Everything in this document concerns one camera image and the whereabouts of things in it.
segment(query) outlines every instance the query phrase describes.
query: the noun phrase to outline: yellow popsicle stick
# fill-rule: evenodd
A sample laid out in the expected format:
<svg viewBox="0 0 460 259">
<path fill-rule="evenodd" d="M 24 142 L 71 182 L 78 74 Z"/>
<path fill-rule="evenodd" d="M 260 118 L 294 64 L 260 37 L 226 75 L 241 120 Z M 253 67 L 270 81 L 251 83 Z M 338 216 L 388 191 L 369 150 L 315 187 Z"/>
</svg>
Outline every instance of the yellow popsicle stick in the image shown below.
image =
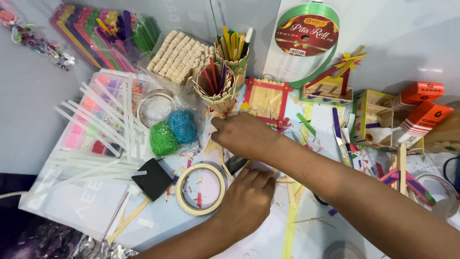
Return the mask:
<svg viewBox="0 0 460 259">
<path fill-rule="evenodd" d="M 232 34 L 231 37 L 230 37 L 230 42 L 231 42 L 231 54 L 230 54 L 230 59 L 231 61 L 235 61 L 235 59 L 233 58 L 234 57 L 234 52 L 235 52 L 235 49 L 237 48 L 236 47 L 236 34 Z"/>
<path fill-rule="evenodd" d="M 238 44 L 238 54 L 236 55 L 236 60 L 240 60 L 241 57 L 241 51 L 243 51 L 243 44 L 244 41 L 246 40 L 246 36 L 240 36 L 240 42 Z"/>
<path fill-rule="evenodd" d="M 105 24 L 101 21 L 101 19 L 96 18 L 96 21 L 102 27 L 102 29 L 104 29 L 110 36 L 113 36 L 113 34 L 109 31 L 109 29 L 107 28 L 107 26 L 105 26 Z"/>
<path fill-rule="evenodd" d="M 225 43 L 227 45 L 227 51 L 228 51 L 228 54 L 230 56 L 231 55 L 230 53 L 233 53 L 233 52 L 231 51 L 230 35 L 229 35 L 229 32 L 227 31 L 227 26 L 222 27 L 222 30 L 224 31 Z"/>
</svg>

